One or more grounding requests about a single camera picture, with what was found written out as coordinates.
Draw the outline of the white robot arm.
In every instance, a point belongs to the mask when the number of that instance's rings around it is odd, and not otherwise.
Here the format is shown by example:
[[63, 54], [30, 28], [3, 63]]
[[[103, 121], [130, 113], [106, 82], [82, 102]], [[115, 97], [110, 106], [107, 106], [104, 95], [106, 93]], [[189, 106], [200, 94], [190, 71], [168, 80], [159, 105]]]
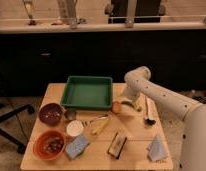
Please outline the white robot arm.
[[206, 171], [206, 104], [150, 81], [151, 71], [141, 66], [124, 75], [124, 95], [135, 100], [144, 94], [185, 122], [179, 171]]

